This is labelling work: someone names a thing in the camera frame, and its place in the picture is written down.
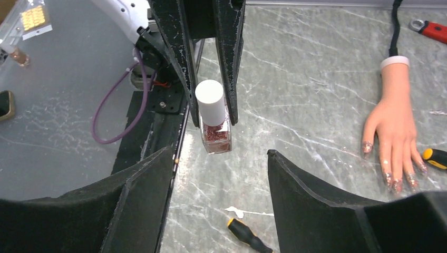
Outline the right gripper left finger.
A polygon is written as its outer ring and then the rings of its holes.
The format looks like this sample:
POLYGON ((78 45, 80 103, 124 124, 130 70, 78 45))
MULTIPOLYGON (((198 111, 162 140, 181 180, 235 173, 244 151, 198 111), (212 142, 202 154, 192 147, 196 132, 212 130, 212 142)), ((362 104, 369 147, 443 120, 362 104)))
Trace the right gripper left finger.
POLYGON ((1 201, 1 252, 158 252, 173 175, 165 147, 57 198, 1 201))

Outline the red glitter nail polish bottle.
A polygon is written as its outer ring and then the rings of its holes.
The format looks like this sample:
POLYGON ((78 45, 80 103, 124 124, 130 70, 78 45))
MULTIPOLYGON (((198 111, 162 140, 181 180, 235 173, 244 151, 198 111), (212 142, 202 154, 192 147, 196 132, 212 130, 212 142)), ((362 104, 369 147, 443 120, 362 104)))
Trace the red glitter nail polish bottle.
POLYGON ((216 80, 204 80, 195 90, 202 143, 208 154, 232 150, 231 126, 224 88, 216 80))

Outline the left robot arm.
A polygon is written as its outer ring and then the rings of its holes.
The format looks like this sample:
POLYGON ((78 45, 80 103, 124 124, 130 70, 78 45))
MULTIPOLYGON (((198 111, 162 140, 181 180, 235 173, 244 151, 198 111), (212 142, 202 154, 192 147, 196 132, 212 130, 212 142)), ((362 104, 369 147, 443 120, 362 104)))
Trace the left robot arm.
POLYGON ((182 84, 195 126, 199 125, 195 42, 214 38, 229 118, 238 122, 237 78, 245 1, 96 1, 143 54, 146 66, 166 81, 182 84))

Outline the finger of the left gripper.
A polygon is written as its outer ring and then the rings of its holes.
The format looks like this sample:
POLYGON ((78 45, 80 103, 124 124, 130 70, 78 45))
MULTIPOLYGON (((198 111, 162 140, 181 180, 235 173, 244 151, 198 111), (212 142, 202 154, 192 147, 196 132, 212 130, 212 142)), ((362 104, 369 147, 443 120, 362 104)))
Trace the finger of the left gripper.
POLYGON ((232 125, 238 123, 236 85, 244 45, 242 32, 245 21, 245 7, 245 1, 213 1, 216 48, 232 125))
POLYGON ((196 127, 200 126, 195 89, 198 84, 194 46, 187 26, 183 1, 152 0, 149 5, 159 31, 167 44, 168 57, 181 81, 196 127))

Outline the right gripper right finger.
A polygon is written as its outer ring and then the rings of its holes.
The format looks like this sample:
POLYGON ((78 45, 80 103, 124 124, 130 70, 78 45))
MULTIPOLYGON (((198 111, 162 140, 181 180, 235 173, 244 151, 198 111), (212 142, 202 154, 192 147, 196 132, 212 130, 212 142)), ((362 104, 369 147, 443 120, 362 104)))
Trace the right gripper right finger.
POLYGON ((267 156, 281 252, 446 252, 446 192, 376 201, 267 156))

